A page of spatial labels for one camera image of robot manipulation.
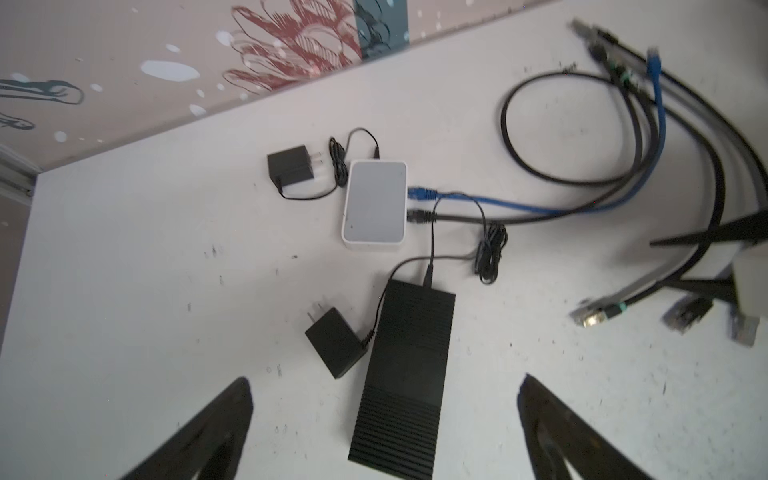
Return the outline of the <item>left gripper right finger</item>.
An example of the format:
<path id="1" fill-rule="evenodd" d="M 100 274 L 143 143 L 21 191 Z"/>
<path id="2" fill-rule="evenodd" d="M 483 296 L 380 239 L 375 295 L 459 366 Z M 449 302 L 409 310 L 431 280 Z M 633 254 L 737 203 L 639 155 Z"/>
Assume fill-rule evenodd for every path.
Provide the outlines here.
<path id="1" fill-rule="evenodd" d="M 534 477 L 647 479 L 649 475 L 602 437 L 535 377 L 520 386 L 518 411 Z"/>

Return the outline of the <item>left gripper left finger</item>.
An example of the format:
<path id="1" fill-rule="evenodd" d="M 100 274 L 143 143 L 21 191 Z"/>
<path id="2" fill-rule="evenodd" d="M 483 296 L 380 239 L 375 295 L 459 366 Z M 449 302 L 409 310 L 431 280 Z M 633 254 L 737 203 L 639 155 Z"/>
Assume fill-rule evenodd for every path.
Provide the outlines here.
<path id="1" fill-rule="evenodd" d="M 249 381 L 239 377 L 126 479 L 233 479 L 253 415 Z"/>

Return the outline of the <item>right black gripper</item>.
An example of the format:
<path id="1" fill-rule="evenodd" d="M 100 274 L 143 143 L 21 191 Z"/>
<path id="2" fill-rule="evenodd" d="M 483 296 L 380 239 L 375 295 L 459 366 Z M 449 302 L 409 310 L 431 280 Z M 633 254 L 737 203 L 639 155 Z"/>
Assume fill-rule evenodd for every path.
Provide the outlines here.
<path id="1" fill-rule="evenodd" d="M 678 237 L 653 240 L 651 247 L 701 245 L 724 242 L 762 242 L 767 239 L 766 209 L 719 225 Z M 667 279 L 665 288 L 686 291 L 704 298 L 737 303 L 742 313 L 766 318 L 768 313 L 768 272 L 766 242 L 740 251 L 733 259 L 732 278 Z"/>

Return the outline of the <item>black network switch box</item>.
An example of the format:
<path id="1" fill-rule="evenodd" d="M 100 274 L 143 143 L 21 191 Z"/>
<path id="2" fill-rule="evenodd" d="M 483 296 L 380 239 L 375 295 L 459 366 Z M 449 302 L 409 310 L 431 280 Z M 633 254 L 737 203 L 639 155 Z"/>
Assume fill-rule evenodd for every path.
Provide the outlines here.
<path id="1" fill-rule="evenodd" d="M 433 476 L 454 307 L 452 293 L 387 284 L 350 461 L 403 479 Z"/>

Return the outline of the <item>black power adapter with cable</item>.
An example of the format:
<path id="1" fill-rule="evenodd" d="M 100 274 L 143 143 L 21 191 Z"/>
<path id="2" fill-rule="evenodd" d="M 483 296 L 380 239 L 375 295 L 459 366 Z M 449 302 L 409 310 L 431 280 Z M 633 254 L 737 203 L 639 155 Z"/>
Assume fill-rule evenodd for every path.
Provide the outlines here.
<path id="1" fill-rule="evenodd" d="M 268 175 L 279 195 L 284 200 L 307 202 L 323 199 L 333 194 L 337 189 L 345 188 L 350 177 L 346 156 L 352 137 L 358 132 L 363 132 L 374 142 L 373 159 L 379 160 L 381 158 L 381 149 L 377 138 L 364 127 L 356 127 L 351 130 L 345 145 L 342 145 L 335 137 L 330 137 L 328 153 L 334 184 L 329 190 L 308 197 L 291 197 L 284 193 L 284 188 L 287 186 L 314 179 L 312 160 L 308 149 L 305 146 L 298 146 L 269 154 L 267 156 Z"/>

